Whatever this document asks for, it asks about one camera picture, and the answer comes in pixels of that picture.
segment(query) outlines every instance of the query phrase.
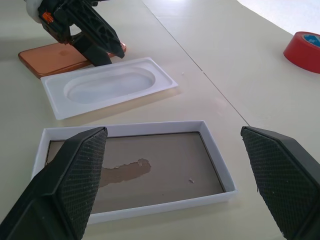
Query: white table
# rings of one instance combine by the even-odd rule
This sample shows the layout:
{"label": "white table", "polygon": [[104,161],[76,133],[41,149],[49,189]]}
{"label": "white table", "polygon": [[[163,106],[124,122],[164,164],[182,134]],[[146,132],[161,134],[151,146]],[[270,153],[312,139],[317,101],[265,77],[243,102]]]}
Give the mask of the white table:
{"label": "white table", "polygon": [[[270,128],[278,120],[265,119],[264,111],[258,111],[259,103],[271,91],[270,85],[283,87],[293,79],[294,84],[302,87],[299,80],[303,78],[303,81],[316,88],[317,75],[291,65],[282,57],[281,51],[291,38],[288,33],[242,8],[236,1],[144,0],[144,3],[141,0],[112,0],[101,3],[98,11],[127,44],[124,60],[152,57],[179,84],[179,88],[63,121],[55,120],[41,82],[17,57],[20,51],[53,43],[54,40],[40,25],[27,17],[23,1],[12,0],[1,4],[0,220],[30,181],[36,150],[45,127],[205,120],[239,189],[239,195],[235,199],[228,203],[91,225],[87,228],[84,239],[283,239],[268,208],[257,193],[240,136],[241,127],[246,122],[219,90],[250,124]],[[252,39],[251,33],[255,37],[252,42],[248,42],[247,40]],[[276,37],[271,37],[270,34],[280,37],[275,40]],[[257,91],[247,89],[246,86],[257,86],[254,88]],[[284,96],[291,96],[291,91]],[[267,116],[275,118],[270,102],[265,100],[262,103],[261,107],[266,110]],[[257,110],[256,115],[248,106]],[[285,113],[277,112],[276,116],[284,118]],[[274,127],[274,130],[292,137],[303,132],[292,132],[292,128],[284,122]],[[303,140],[301,142],[307,150],[311,149],[312,154],[317,152],[317,149],[313,149],[311,140]]]}

